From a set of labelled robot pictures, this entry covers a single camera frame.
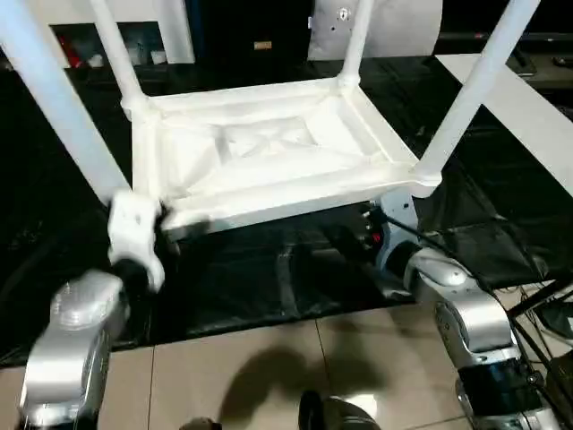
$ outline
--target black plastic sheet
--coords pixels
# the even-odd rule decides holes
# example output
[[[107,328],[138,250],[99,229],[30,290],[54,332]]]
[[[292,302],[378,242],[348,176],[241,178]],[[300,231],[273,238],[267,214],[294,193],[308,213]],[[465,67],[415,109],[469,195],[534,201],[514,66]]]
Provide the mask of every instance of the black plastic sheet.
[[[151,95],[336,75],[338,62],[294,67],[238,64],[233,73],[192,65],[139,69]],[[107,69],[71,72],[126,176],[131,126]],[[420,155],[459,91],[433,58],[365,60],[362,87]],[[0,215],[0,366],[25,362],[46,326],[51,296],[107,258],[106,215],[15,73],[0,79],[4,138]],[[494,287],[570,271],[571,198],[486,109],[466,133],[429,199],[421,229],[458,253]],[[179,244],[167,283],[133,304],[116,348],[402,303],[355,247],[336,235],[367,234],[358,205],[217,233]]]

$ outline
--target white panel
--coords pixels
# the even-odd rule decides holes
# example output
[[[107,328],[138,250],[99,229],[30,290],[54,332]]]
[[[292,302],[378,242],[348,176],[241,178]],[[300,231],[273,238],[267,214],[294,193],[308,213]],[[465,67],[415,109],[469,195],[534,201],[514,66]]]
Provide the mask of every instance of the white panel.
[[[154,0],[154,3],[167,61],[171,64],[194,63],[184,0]]]
[[[94,22],[89,0],[26,0],[36,17],[46,24]],[[156,21],[152,0],[108,0],[118,22]]]
[[[50,25],[94,22],[89,0],[26,0],[36,20],[45,26],[48,43],[62,67],[68,63]],[[117,22],[157,22],[169,63],[194,63],[191,32],[184,0],[107,0]]]
[[[358,0],[317,0],[309,59],[343,59]],[[427,56],[441,24],[442,0],[377,0],[364,56]],[[346,17],[340,11],[348,10]]]
[[[438,56],[460,82],[466,81],[478,58],[477,54]],[[508,67],[484,105],[573,195],[573,123]]]

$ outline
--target white plastic stool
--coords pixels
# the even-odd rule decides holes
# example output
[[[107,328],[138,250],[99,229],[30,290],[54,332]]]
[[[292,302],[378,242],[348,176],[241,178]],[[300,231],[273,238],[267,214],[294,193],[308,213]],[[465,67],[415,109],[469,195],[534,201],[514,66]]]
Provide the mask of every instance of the white plastic stool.
[[[337,78],[161,97],[141,92],[106,1],[90,1],[132,121],[134,190],[173,210],[165,229],[185,232],[201,225],[211,232],[373,200],[395,189],[428,196],[540,0],[510,2],[420,162],[358,86],[374,0],[361,0]],[[28,70],[33,63],[25,57],[19,33],[27,32],[28,44],[41,47],[42,42],[34,40],[32,19],[19,2],[0,0],[3,16],[17,18],[15,24],[0,18],[7,55],[98,195],[109,189],[110,177],[124,186],[101,145],[86,150],[73,141],[81,138],[82,127],[95,136],[93,124],[82,115],[78,133],[70,135],[65,118],[51,111],[54,101],[43,86],[47,80]],[[44,76],[53,74],[56,89],[63,90],[57,87],[64,86],[64,78],[50,68],[49,58],[44,60]],[[64,104],[70,111],[85,111],[72,96],[58,106]],[[103,172],[93,171],[86,151],[105,161],[105,166],[99,163]],[[100,186],[103,181],[106,187]]]

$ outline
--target wire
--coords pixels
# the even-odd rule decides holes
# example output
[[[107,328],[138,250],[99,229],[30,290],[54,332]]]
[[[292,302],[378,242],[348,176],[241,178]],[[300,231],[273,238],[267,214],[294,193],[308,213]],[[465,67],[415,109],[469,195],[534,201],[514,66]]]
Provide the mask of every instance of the wire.
[[[561,423],[563,423],[563,425],[567,428],[567,430],[573,430],[573,424],[571,424],[569,422],[569,419],[567,418],[567,416],[563,413],[563,411],[561,409],[559,409],[559,407],[557,406],[557,403],[555,403],[555,401],[549,395],[549,392],[547,392],[547,389],[545,389],[545,387],[543,387],[541,384],[538,385],[536,388],[541,393],[541,395],[543,396],[545,401],[547,401],[547,403],[549,403],[549,406],[551,406],[551,408],[553,409],[553,412],[555,412],[557,419],[559,419],[559,421]]]
[[[517,329],[517,331],[519,332],[519,334],[521,335],[521,337],[527,343],[527,345],[529,345],[529,347],[534,351],[534,353],[537,355],[537,357],[542,361],[543,365],[547,369],[547,373],[551,374],[551,376],[555,380],[555,384],[557,385],[557,388],[559,389],[559,391],[561,391],[561,394],[563,395],[563,397],[565,399],[567,399],[567,402],[573,408],[573,397],[571,397],[571,394],[569,394],[569,392],[567,391],[567,387],[565,387],[565,385],[563,384],[563,381],[561,380],[561,376],[559,374],[557,374],[557,372],[555,371],[555,368],[551,365],[551,363],[549,362],[549,360],[547,359],[545,354],[537,346],[537,344],[531,338],[531,336],[526,331],[526,329],[524,329],[523,326],[516,320],[513,321],[513,324],[514,324],[515,328]]]
[[[435,241],[434,239],[428,237],[424,233],[416,230],[415,228],[411,228],[410,226],[407,226],[406,224],[401,223],[397,219],[394,219],[394,218],[386,215],[385,213],[383,213],[382,215],[388,223],[393,224],[394,226],[396,226],[398,228],[402,228],[404,231],[410,233],[411,235],[416,236],[419,239],[423,240],[424,242],[427,242],[429,245],[433,246],[434,248],[439,249],[440,251],[445,253],[452,260],[456,260],[457,262],[459,262],[462,266],[464,266],[467,269],[467,271],[469,271],[469,274],[477,281],[477,283],[480,285],[480,287],[485,289],[488,293],[492,294],[493,297],[496,300],[498,300],[498,302],[499,302],[499,299],[493,294],[492,288],[480,276],[478,276],[475,273],[475,271],[472,271],[470,266],[467,265],[466,262],[464,262],[458,255],[456,255],[455,253],[450,251],[445,245],[442,245],[440,242]]]
[[[459,258],[457,255],[455,255],[455,253],[450,251],[446,246],[444,246],[444,245],[440,244],[439,242],[436,242],[435,240],[429,238],[424,233],[416,230],[415,228],[411,228],[411,227],[407,226],[406,224],[401,223],[397,219],[393,219],[392,217],[390,217],[386,214],[383,214],[383,215],[385,217],[385,220],[388,223],[393,224],[394,226],[396,226],[398,228],[402,228],[403,230],[412,234],[413,236],[416,236],[419,239],[423,240],[424,242],[428,243],[429,245],[432,245],[433,247],[439,249],[444,254],[446,254],[449,258],[459,262],[462,266],[464,266],[467,269],[467,271],[470,273],[470,275],[477,281],[478,285],[481,288],[483,288],[485,291],[490,293],[492,295],[492,297],[497,300],[497,302],[500,304],[500,306],[504,310],[506,310],[505,307],[503,306],[503,304],[500,302],[500,300],[495,296],[493,289],[481,277],[479,277],[474,271],[472,271],[471,267],[469,265],[467,265],[461,258]],[[559,390],[561,391],[561,393],[563,394],[565,399],[567,399],[569,405],[573,408],[573,399],[571,398],[571,395],[567,391],[566,387],[563,385],[563,382],[560,379],[560,376],[555,372],[555,369],[551,365],[549,359],[545,356],[545,354],[537,346],[537,344],[534,342],[534,340],[531,338],[531,336],[529,336],[529,333],[527,333],[526,330],[523,328],[523,326],[517,321],[517,318],[512,318],[510,315],[508,315],[508,319],[509,319],[510,325],[512,327],[514,327],[521,334],[521,336],[526,341],[526,343],[529,345],[529,347],[539,357],[539,359],[541,360],[541,363],[547,369],[547,373],[552,375],[553,379],[555,380],[557,387],[559,388]],[[534,369],[532,366],[532,361],[529,359],[529,356],[527,355],[527,351],[524,348],[523,342],[521,341],[519,336],[516,336],[516,340],[517,340],[517,345],[521,351],[521,355],[524,358],[524,360],[526,361],[527,367],[529,368],[530,372],[533,372]],[[554,402],[553,402],[553,405],[554,406],[552,406],[552,408],[554,408],[554,409],[557,408],[557,405],[555,405]],[[562,417],[565,417],[565,414],[563,414],[562,411],[559,410],[558,413]],[[567,427],[569,430],[573,430],[573,428],[570,428],[569,423],[567,424]]]
[[[521,302],[523,302],[524,299],[527,298],[527,293],[522,286],[520,286],[519,289],[521,290]],[[553,356],[552,350],[549,348],[549,345],[547,344],[547,340],[545,340],[543,333],[541,333],[541,329],[539,328],[539,324],[537,323],[537,320],[535,319],[535,315],[534,315],[533,311],[531,311],[531,310],[526,311],[525,316],[529,320],[529,322],[534,326],[534,329],[537,332],[537,336],[539,336],[539,339],[543,343],[543,346],[545,347],[547,354],[549,354],[550,359],[553,360],[555,357]]]

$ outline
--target tile floor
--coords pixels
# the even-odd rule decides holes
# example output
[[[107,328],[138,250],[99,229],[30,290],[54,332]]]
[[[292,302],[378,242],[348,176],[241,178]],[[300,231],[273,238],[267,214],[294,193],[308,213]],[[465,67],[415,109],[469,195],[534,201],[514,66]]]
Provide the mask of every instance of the tile floor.
[[[22,377],[0,371],[0,428],[13,428]],[[225,430],[295,430],[314,389],[362,406],[382,430],[469,430],[455,378],[428,308],[378,309],[115,353],[99,428],[211,417]]]

